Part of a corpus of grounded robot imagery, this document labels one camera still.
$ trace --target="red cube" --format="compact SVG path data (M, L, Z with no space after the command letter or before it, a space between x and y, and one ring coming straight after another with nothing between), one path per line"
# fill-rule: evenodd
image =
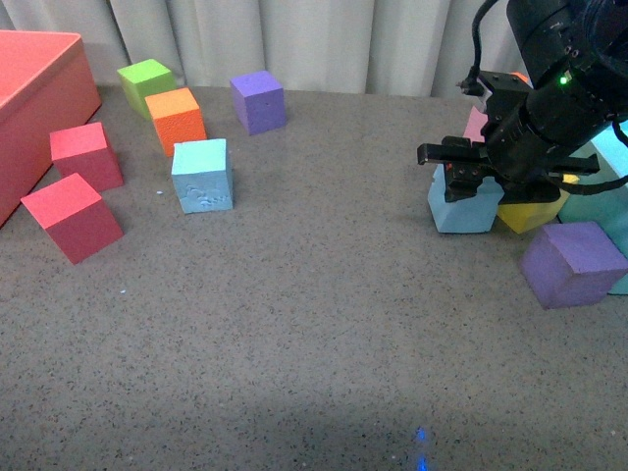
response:
M124 183L102 123L51 132L50 152L62 177L80 174L96 191Z
M22 203L73 264L123 235L100 194L79 174L23 197Z

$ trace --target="foam cube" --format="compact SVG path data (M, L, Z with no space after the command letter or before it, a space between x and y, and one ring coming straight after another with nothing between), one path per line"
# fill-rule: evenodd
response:
M565 175L566 183L577 183L575 175ZM500 204L497 216L513 231L523 234L552 221L569 198L569 193L560 191L560 197L552 203Z
M123 235L98 191L79 174L25 196L22 203L73 264Z
M231 79L235 113L249 135L286 125L284 88L267 71Z
M546 309L600 302L623 276L628 260L597 223L543 226L520 268Z
M234 207L234 181L225 139L175 144L172 178L186 214Z
M176 143L207 138L200 107L189 88L147 96L146 105L168 157L175 154Z
M428 202L439 233L487 233L493 226L497 205L503 189L493 177L486 177L473 198L453 203L445 202L445 170L443 165L434 171L434 181L428 193Z
M146 120L150 120L150 113L145 98L177 88L172 71L154 59L122 67L118 76L127 101Z
M463 136L471 139L474 142L484 142L484 136L482 135L482 128L489 120L489 117L479 111L475 106L471 108L469 113L469 119L467 120L467 127L464 130Z
M96 191L124 184L102 123L51 132L50 152L62 177L80 174Z
M628 132L628 123L621 128ZM582 184L608 182L628 174L628 148L617 140L611 128L594 137L582 150L583 155L594 152L598 153L600 171L582 177ZM563 223L597 222L617 248L628 256L628 185L591 196L572 194L558 217ZM628 294L628 277L617 282L610 294Z

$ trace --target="curtain fold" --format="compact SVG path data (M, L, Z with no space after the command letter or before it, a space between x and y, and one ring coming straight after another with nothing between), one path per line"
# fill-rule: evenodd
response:
M130 63L157 59L184 84L177 42L165 0L111 0L111 13Z
M523 70L498 2L486 70ZM0 0L0 27L82 35L98 83L154 58L179 84L228 86L263 69L286 89L460 96L482 0Z
M0 29L15 29L2 2L0 2Z
M376 0L367 90L428 96L449 2Z
M366 88L374 0L260 0L266 64L286 88Z

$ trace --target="yellow cube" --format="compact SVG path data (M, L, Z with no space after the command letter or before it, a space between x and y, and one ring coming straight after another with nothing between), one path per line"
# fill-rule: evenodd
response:
M565 175L565 183L577 183L575 175ZM560 198L552 203L500 204L497 215L513 231L523 234L553 220L562 209L569 193L560 191Z

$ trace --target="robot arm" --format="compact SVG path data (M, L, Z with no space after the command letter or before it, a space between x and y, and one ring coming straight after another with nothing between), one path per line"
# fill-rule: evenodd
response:
M504 189L502 203L555 201L559 187L587 194L627 183L593 188L566 185L562 176L599 169L596 155L570 155L609 125L625 138L619 123L628 119L628 0L509 0L508 20L534 87L480 71L479 23L496 2L486 1L476 15L476 61L460 85L480 97L485 143L449 136L418 149L419 164L445 164L445 201L474 196L486 176Z

